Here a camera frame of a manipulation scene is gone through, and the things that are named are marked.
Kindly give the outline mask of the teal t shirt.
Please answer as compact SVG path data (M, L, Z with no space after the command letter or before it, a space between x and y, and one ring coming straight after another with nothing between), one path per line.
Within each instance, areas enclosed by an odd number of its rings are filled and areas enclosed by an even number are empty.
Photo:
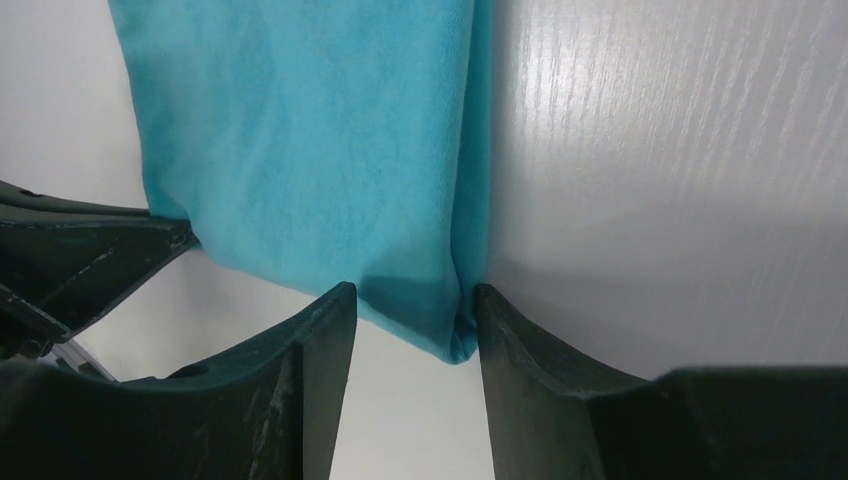
M487 257L491 1L113 1L152 213L458 364Z

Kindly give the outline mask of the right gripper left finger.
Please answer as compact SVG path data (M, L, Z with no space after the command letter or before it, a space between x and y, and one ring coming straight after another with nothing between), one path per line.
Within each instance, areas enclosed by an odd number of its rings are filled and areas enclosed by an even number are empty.
M342 282L164 379L1 365L5 479L326 479L357 322Z

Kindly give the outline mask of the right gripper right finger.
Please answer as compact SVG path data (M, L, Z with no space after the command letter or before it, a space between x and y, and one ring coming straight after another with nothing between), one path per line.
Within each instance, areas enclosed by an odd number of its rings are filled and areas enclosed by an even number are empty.
M474 312L499 479L843 479L843 367L693 367L644 380L533 323Z

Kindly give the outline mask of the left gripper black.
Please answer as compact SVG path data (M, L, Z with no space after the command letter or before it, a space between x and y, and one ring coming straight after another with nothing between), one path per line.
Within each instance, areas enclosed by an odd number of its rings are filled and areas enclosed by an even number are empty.
M75 337L198 243L185 221L4 181L1 223L3 383L114 383Z

